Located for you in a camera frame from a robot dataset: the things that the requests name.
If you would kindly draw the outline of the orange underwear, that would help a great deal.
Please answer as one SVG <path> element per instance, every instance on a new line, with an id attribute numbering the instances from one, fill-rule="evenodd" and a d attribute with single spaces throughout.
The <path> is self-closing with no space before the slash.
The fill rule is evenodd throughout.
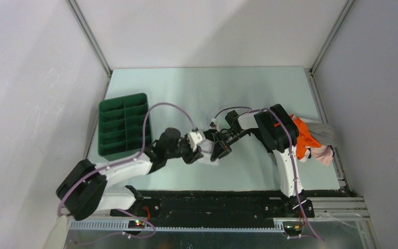
<path id="1" fill-rule="evenodd" d="M 321 148 L 321 144 L 311 135 L 307 124 L 296 115 L 290 116 L 296 127 L 299 135 L 296 140 L 296 157 L 299 161 L 305 162 L 310 155 L 310 149 Z"/>

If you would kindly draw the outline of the white underwear black trim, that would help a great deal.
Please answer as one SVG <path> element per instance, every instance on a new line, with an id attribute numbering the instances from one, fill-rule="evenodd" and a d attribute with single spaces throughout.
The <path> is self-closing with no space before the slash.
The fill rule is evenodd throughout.
<path id="1" fill-rule="evenodd" d="M 197 160 L 198 163 L 208 164 L 208 165 L 218 165 L 219 160 L 211 161 L 211 155 L 214 148 L 213 141 L 205 138 L 203 142 L 199 144 L 201 148 L 201 154 L 203 155 L 201 158 Z"/>

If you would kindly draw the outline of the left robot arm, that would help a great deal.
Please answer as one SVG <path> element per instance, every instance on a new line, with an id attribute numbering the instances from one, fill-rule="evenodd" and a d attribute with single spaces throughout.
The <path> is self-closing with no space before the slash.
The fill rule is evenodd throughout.
<path id="1" fill-rule="evenodd" d="M 151 174 L 166 166 L 170 159 L 181 158 L 192 164 L 203 157 L 201 145 L 205 141 L 199 130 L 181 135 L 179 130 L 167 128 L 158 140 L 130 157 L 99 164 L 89 159 L 79 161 L 56 189 L 60 200 L 58 215 L 63 215 L 62 209 L 67 209 L 75 220 L 112 209 L 139 215 L 143 209 L 139 193 L 133 187 L 121 187 L 120 183 Z"/>

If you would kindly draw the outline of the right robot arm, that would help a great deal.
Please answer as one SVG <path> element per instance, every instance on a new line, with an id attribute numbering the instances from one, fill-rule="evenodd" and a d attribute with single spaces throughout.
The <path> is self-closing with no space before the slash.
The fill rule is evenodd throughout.
<path id="1" fill-rule="evenodd" d="M 280 105 L 269 108 L 248 110 L 243 114 L 232 110 L 225 116 L 229 125 L 219 129 L 216 120 L 212 120 L 205 138 L 212 142 L 210 159 L 212 162 L 222 159 L 232 151 L 231 145 L 246 135 L 254 135 L 264 146 L 267 153 L 276 159 L 282 192 L 281 211 L 285 216 L 293 217 L 302 209 L 306 198 L 299 177 L 296 158 L 298 127 Z"/>

